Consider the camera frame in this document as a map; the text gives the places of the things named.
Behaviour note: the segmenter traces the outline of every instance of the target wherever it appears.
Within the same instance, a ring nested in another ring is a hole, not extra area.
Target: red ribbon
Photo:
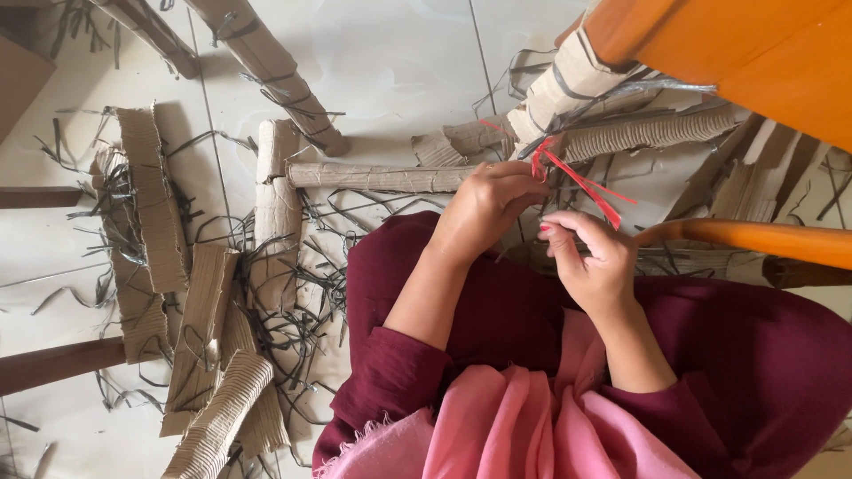
[[[490,127],[494,128],[496,130],[500,130],[503,133],[505,133],[506,135],[514,136],[514,135],[511,135],[508,131],[500,128],[499,126],[497,126],[495,124],[490,124],[485,120],[480,120],[480,123],[487,125],[487,126],[490,126]],[[555,164],[560,169],[562,169],[562,171],[565,171],[568,174],[568,176],[571,177],[572,180],[576,181],[577,184],[583,189],[583,191],[585,191],[589,195],[589,197],[592,198],[593,201],[595,201],[595,204],[597,205],[598,208],[601,209],[601,211],[603,212],[603,215],[613,225],[613,228],[619,229],[619,226],[621,226],[621,215],[615,210],[615,208],[613,208],[612,205],[610,205],[601,196],[600,193],[598,193],[597,191],[595,191],[591,187],[596,186],[596,187],[600,188],[601,190],[603,190],[607,193],[610,193],[612,195],[615,195],[616,197],[623,199],[624,201],[628,201],[628,202],[630,202],[634,205],[636,204],[636,201],[634,199],[627,198],[624,195],[615,193],[613,190],[607,189],[607,188],[603,187],[602,185],[599,185],[599,184],[593,182],[592,180],[590,180],[588,178],[582,177],[577,171],[574,171],[570,166],[568,166],[561,159],[559,159],[559,157],[557,157],[556,155],[554,155],[553,153],[551,153],[547,149],[547,148],[550,147],[550,145],[553,144],[553,141],[554,141],[553,136],[547,137],[544,141],[541,142],[540,145],[538,145],[538,147],[535,149],[535,151],[532,152],[532,157],[530,158],[530,162],[532,163],[532,177],[535,178],[535,179],[541,178],[542,182],[544,182],[547,179],[545,174],[544,174],[544,166],[541,164],[541,158],[540,158],[542,153],[543,153],[551,162],[553,162],[553,164]]]

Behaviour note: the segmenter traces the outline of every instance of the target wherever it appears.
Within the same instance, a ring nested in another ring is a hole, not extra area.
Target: pink scarf
[[[589,316],[566,310],[559,372],[471,366],[437,422],[423,408],[368,424],[321,479],[699,479],[633,416],[593,389],[606,354]]]

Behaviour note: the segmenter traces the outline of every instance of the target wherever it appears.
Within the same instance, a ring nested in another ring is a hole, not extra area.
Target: woman
[[[353,372],[317,475],[779,478],[820,451],[852,408],[852,326],[783,291],[634,279],[632,239],[582,213],[541,223],[561,284],[496,262],[549,193],[481,165],[440,217],[349,253]]]

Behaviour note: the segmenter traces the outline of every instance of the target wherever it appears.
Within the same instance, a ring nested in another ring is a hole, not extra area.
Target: maroon sleeve
[[[398,421],[435,402],[450,356],[405,334],[373,328],[361,350],[352,376],[331,402],[334,418],[319,435],[313,468],[340,454],[342,442],[352,442],[355,431],[385,414]]]
[[[688,372],[667,390],[637,394],[603,386],[601,394],[632,414],[702,479],[742,475],[725,446],[729,427],[702,372]]]

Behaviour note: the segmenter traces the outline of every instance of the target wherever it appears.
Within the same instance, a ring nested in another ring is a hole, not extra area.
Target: woman's left hand
[[[469,265],[497,243],[526,208],[541,204],[549,194],[546,183],[533,179],[529,163],[480,164],[444,209],[429,245]]]

